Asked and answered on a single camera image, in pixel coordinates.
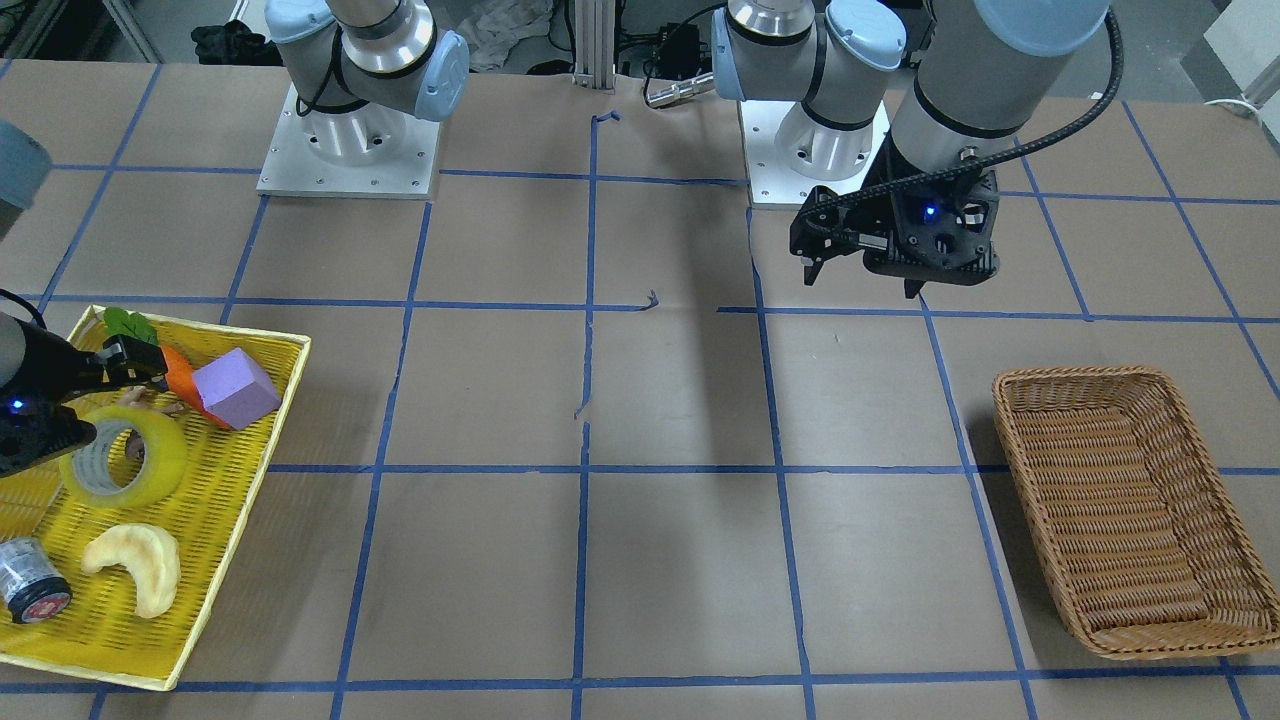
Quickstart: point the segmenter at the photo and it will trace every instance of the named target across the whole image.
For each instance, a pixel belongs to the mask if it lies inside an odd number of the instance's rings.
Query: black fabric
[[[247,24],[232,20],[191,31],[201,65],[283,65],[280,51]]]

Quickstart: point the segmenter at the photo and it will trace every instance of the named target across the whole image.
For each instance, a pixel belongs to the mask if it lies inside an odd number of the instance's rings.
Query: can
[[[36,538],[0,543],[0,594],[18,624],[58,615],[72,601],[67,578],[54,568]]]

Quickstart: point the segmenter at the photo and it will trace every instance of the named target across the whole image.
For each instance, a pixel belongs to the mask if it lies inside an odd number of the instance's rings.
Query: black lid
[[[61,603],[61,606],[54,610],[54,612],[46,615],[45,618],[36,618],[29,620],[23,619],[23,615],[27,614],[27,610],[31,609],[31,606],[36,605],[37,602],[50,596],[58,596],[58,594],[65,594],[67,600]],[[45,620],[47,618],[51,618],[52,615],[56,615],[58,611],[60,611],[63,607],[67,606],[67,602],[70,602],[70,598],[72,598],[72,587],[67,584],[65,578],[63,577],[45,578],[42,580],[36,580],[35,583],[31,583],[29,585],[18,591],[17,594],[13,596],[13,600],[9,601],[9,611],[13,612],[14,623],[18,624],[38,623],[40,620]]]

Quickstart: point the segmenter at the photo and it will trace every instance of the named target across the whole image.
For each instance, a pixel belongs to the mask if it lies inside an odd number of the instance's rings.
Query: yellow plastic tray
[[[102,347],[106,332],[101,311],[100,306],[84,311],[72,332],[72,345],[83,350]],[[69,493],[59,492],[56,462],[0,480],[0,539],[31,534],[40,538],[73,593],[65,610],[42,623],[18,625],[0,616],[3,662],[168,691],[178,683],[209,621],[214,597],[280,438],[311,338],[159,315],[147,318],[160,341],[180,350],[197,368],[236,347],[244,348],[275,383],[283,400],[280,409],[238,432],[219,429],[195,411],[179,415],[189,454],[186,475],[177,491],[146,507],[97,510],[81,505]],[[119,395],[92,395],[70,405],[83,414],[115,402]],[[155,406],[174,400],[165,393],[155,400]],[[79,570],[84,546],[119,523],[160,525],[178,541],[182,562],[178,594],[173,607],[160,618],[145,620],[133,614],[133,580],[122,568],[93,575]]]

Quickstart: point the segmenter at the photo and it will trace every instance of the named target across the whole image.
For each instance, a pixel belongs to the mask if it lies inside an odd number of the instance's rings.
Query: brown wicker basket
[[[1068,632],[1116,660],[1280,646],[1275,585],[1169,375],[1033,368],[992,389]]]

